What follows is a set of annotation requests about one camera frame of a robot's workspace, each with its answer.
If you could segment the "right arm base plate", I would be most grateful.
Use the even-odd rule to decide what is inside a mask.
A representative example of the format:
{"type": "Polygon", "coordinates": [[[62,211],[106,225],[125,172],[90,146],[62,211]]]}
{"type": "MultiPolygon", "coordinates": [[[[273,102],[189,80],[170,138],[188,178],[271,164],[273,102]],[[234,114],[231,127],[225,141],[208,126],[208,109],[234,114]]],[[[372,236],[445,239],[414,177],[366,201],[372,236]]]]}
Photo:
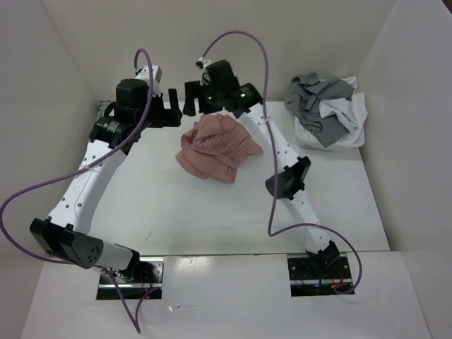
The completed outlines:
{"type": "Polygon", "coordinates": [[[340,256],[330,268],[322,272],[308,256],[288,256],[287,267],[292,297],[337,295],[335,290],[346,292],[353,286],[346,256],[340,256]]]}

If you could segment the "grey crumpled skirt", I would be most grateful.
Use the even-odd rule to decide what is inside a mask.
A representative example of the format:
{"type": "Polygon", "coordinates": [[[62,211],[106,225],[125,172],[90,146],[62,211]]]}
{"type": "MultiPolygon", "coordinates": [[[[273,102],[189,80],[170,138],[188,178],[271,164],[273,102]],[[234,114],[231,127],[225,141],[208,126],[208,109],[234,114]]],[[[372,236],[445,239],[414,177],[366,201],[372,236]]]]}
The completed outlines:
{"type": "Polygon", "coordinates": [[[304,130],[327,148],[349,134],[336,115],[322,117],[323,100],[350,99],[355,88],[342,79],[322,81],[317,73],[295,76],[290,83],[284,105],[293,113],[304,130]]]}

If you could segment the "white crumpled skirt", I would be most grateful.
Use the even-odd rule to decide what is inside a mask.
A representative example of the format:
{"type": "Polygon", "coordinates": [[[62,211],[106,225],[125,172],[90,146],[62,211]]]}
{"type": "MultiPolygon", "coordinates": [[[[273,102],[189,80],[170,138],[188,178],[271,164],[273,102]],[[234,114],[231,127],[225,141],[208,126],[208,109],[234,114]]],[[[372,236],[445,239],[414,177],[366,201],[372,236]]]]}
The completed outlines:
{"type": "Polygon", "coordinates": [[[364,123],[368,116],[364,93],[357,85],[357,77],[343,78],[348,85],[354,88],[349,99],[338,98],[320,101],[321,118],[336,117],[347,133],[326,150],[348,150],[364,145],[364,123]]]}

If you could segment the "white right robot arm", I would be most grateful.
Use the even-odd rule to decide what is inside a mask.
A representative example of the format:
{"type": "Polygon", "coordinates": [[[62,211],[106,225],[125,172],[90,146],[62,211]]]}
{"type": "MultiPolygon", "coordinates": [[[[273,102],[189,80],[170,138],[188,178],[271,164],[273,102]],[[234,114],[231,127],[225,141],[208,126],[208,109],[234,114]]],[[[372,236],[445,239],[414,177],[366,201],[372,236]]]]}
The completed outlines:
{"type": "Polygon", "coordinates": [[[305,247],[307,256],[311,258],[309,268],[316,277],[326,277],[333,271],[340,252],[327,235],[333,230],[318,224],[318,218],[305,193],[304,180],[311,166],[310,159],[298,156],[286,144],[285,137],[267,113],[265,97],[250,83],[240,85],[228,61],[212,62],[201,57],[196,65],[201,70],[201,79],[185,83],[183,114],[194,116],[194,100],[198,100],[199,112],[204,117],[226,109],[241,121],[267,129],[263,135],[270,143],[274,164],[273,176],[265,181],[266,188],[273,197],[268,235],[275,237],[298,227],[307,228],[305,247]],[[277,201],[282,201],[288,209],[293,208],[302,222],[272,231],[277,201]]]}

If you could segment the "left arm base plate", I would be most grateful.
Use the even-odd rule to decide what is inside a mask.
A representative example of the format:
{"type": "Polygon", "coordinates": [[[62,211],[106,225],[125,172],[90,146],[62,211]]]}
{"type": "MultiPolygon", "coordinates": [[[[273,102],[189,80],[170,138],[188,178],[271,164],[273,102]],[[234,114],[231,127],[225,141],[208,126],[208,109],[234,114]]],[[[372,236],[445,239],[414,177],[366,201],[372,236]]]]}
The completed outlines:
{"type": "Polygon", "coordinates": [[[101,272],[97,286],[96,300],[119,300],[115,284],[118,285],[125,300],[138,301],[162,298],[162,281],[165,266],[164,257],[141,257],[141,267],[132,278],[123,272],[110,268],[112,276],[101,272]]]}

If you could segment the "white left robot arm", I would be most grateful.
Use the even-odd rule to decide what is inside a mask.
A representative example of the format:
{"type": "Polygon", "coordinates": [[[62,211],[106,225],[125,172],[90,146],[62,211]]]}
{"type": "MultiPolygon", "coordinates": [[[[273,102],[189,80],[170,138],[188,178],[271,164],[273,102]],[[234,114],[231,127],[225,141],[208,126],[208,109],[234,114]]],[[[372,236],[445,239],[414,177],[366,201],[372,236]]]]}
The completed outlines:
{"type": "Polygon", "coordinates": [[[44,251],[58,259],[89,269],[115,270],[124,282],[133,282],[147,270],[140,254],[125,246],[90,236],[96,208],[113,174],[125,161],[132,145],[141,137],[127,140],[138,126],[148,99],[144,80],[124,79],[116,88],[116,100],[93,125],[87,149],[75,176],[60,202],[46,219],[34,219],[30,232],[44,251]],[[109,151],[122,141],[126,145],[113,155],[109,151]]]}

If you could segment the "pink pleated skirt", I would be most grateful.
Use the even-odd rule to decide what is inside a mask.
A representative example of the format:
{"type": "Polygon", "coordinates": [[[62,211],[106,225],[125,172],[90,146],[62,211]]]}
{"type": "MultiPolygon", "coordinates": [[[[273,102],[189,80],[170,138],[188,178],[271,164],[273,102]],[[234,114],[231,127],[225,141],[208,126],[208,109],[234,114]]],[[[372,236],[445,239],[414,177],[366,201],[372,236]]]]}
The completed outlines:
{"type": "Polygon", "coordinates": [[[199,179],[233,184],[237,168],[251,156],[263,154],[247,129],[229,115],[206,114],[181,137],[177,162],[199,179]]]}

